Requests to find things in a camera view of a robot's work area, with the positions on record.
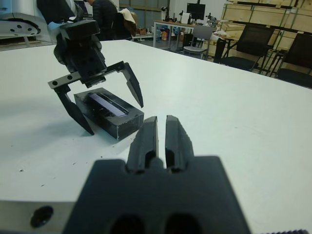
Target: dark jacket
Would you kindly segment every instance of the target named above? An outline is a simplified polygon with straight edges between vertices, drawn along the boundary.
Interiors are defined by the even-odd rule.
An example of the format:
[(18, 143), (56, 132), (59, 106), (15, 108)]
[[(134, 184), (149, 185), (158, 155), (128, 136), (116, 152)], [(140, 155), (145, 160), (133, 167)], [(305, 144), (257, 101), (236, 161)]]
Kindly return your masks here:
[(97, 34), (99, 40), (112, 40), (114, 33), (112, 23), (117, 13), (115, 5), (110, 0), (95, 0), (93, 6), (93, 19), (97, 21), (101, 30)]

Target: chair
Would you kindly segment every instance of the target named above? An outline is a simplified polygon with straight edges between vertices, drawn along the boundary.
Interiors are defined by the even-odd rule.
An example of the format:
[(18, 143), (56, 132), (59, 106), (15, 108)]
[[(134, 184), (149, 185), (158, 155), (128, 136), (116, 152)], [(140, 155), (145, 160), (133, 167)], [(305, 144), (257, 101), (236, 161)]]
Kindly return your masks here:
[(289, 52), (284, 57), (277, 78), (289, 83), (312, 88), (312, 76), (293, 71), (286, 68), (281, 68), (284, 62), (294, 65), (307, 67), (312, 69), (312, 36), (306, 34), (297, 34)]
[[(254, 67), (258, 66), (259, 59), (261, 57), (264, 57), (259, 71), (259, 73), (261, 73), (264, 66), (265, 57), (269, 49), (268, 43), (271, 39), (273, 32), (273, 28), (246, 25), (238, 42), (232, 46), (229, 46), (224, 57), (218, 62), (224, 65), (228, 65), (230, 67), (235, 67), (246, 71), (252, 71)], [(258, 56), (258, 59), (256, 61), (253, 61), (240, 57), (228, 57), (229, 50), (231, 50), (234, 46), (236, 46), (237, 51)]]
[(194, 45), (194, 40), (195, 38), (200, 38), (200, 39), (204, 39), (204, 40), (210, 40), (211, 35), (213, 34), (214, 28), (212, 27), (207, 27), (207, 26), (196, 26), (193, 30), (193, 39), (192, 39), (192, 43), (191, 46), (184, 46), (183, 47), (183, 54), (185, 54), (185, 52), (188, 52), (190, 54), (197, 54), (197, 55), (201, 55), (202, 58), (202, 54), (207, 51), (207, 55), (206, 55), (206, 59), (208, 58), (208, 51), (209, 51), (209, 42), (208, 42), (208, 48), (204, 49), (202, 48), (203, 43), (198, 43), (198, 46), (193, 46)]

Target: white desk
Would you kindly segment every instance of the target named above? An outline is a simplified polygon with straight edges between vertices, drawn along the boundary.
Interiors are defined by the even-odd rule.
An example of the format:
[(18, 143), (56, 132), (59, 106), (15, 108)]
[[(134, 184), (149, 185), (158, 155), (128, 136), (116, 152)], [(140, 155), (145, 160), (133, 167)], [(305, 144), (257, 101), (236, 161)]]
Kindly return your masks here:
[[(312, 90), (134, 42), (102, 44), (107, 65), (130, 62), (139, 79), (162, 159), (171, 114), (195, 155), (221, 157), (253, 233), (312, 232)], [(53, 49), (0, 52), (0, 200), (75, 201), (93, 162), (126, 160), (135, 137), (117, 143), (95, 127), (89, 136), (68, 116), (47, 84), (68, 73)], [(70, 87), (71, 98), (86, 90)], [(97, 87), (138, 107), (122, 74)]]
[[(171, 36), (172, 36), (172, 27), (178, 27), (178, 28), (186, 28), (191, 29), (191, 32), (196, 27), (196, 25), (192, 24), (184, 24), (184, 23), (174, 23), (174, 22), (165, 22), (161, 20), (155, 20), (154, 21), (154, 39), (153, 39), (153, 47), (156, 47), (156, 40), (157, 40), (157, 26), (158, 25), (166, 25), (169, 26), (169, 50), (171, 49)], [(176, 39), (176, 48), (178, 49), (179, 44), (179, 35)]]

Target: hole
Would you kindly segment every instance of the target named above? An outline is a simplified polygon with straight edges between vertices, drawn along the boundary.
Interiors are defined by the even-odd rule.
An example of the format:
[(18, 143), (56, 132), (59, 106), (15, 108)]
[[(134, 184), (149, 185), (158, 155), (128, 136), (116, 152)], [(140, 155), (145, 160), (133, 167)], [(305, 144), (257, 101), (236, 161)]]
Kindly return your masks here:
[(155, 151), (150, 151), (145, 155), (145, 168), (150, 167), (150, 163), (154, 157), (156, 157)]
[(200, 234), (197, 221), (189, 214), (174, 214), (166, 224), (166, 234)]
[(173, 167), (175, 165), (175, 154), (171, 150), (166, 149), (166, 164), (167, 167)]
[(127, 215), (117, 220), (111, 234), (144, 234), (144, 225), (136, 215)]
[(30, 225), (33, 228), (39, 228), (44, 226), (53, 215), (53, 208), (51, 206), (43, 206), (35, 210), (30, 220)]

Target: black office chair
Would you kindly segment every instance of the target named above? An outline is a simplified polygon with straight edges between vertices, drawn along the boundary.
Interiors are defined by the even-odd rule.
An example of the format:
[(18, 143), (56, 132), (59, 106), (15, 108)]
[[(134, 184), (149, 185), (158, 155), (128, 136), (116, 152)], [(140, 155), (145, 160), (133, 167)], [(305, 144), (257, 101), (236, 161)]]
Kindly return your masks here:
[[(271, 39), (273, 32), (273, 28), (246, 25), (238, 42), (230, 46), (226, 51), (224, 57), (218, 59), (217, 61), (230, 67), (235, 67), (246, 71), (252, 71), (254, 67), (258, 66), (259, 59), (261, 57), (264, 57), (259, 71), (261, 72), (264, 66), (265, 56), (268, 52), (268, 49), (270, 48), (268, 46), (268, 43)], [(228, 57), (229, 50), (231, 50), (234, 46), (236, 46), (237, 51), (258, 56), (257, 61), (252, 61), (240, 57)]]
[(289, 52), (284, 57), (277, 72), (277, 78), (281, 80), (312, 88), (312, 76), (281, 68), (284, 62), (312, 69), (312, 36), (297, 34)]

